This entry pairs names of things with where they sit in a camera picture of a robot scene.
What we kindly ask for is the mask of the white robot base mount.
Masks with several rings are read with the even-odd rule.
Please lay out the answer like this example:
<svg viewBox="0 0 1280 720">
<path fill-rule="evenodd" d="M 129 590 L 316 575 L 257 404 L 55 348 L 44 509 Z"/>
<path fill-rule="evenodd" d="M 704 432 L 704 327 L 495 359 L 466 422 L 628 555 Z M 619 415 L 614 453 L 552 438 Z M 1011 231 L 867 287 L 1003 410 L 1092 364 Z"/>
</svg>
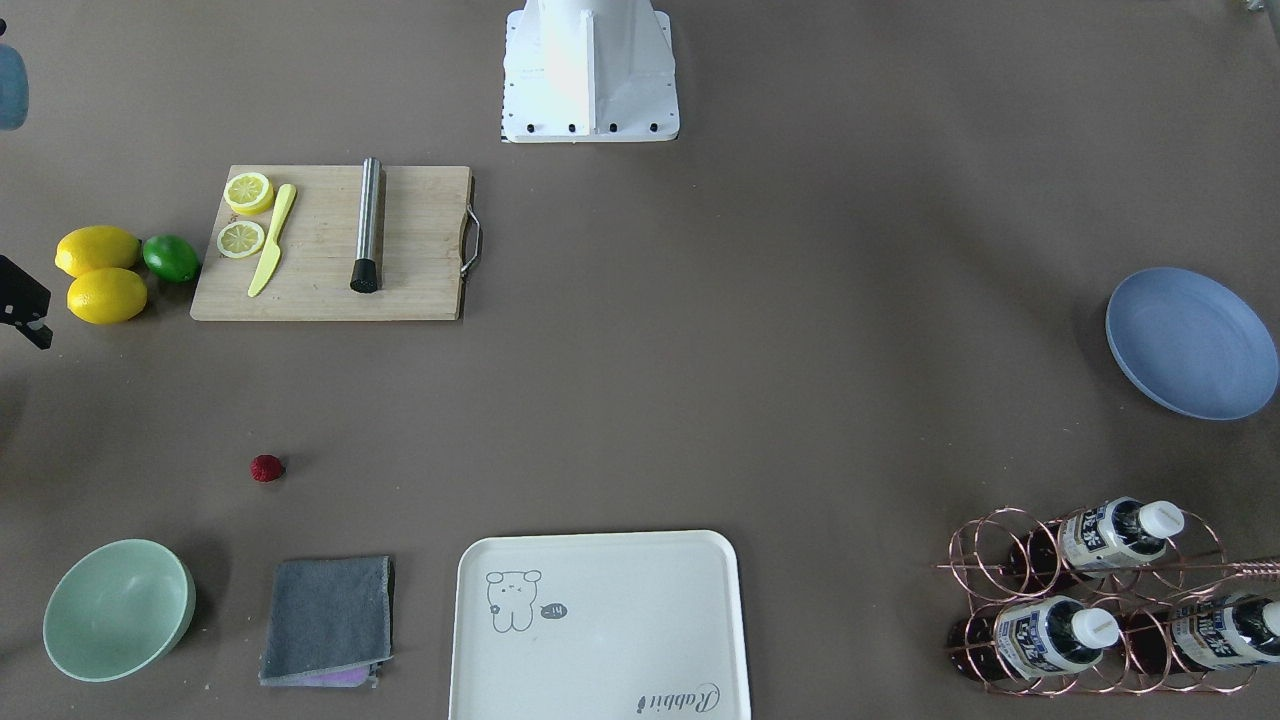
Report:
<svg viewBox="0 0 1280 720">
<path fill-rule="evenodd" d="M 506 17 L 507 143 L 678 137 L 672 23 L 649 1 L 527 1 Z"/>
</svg>

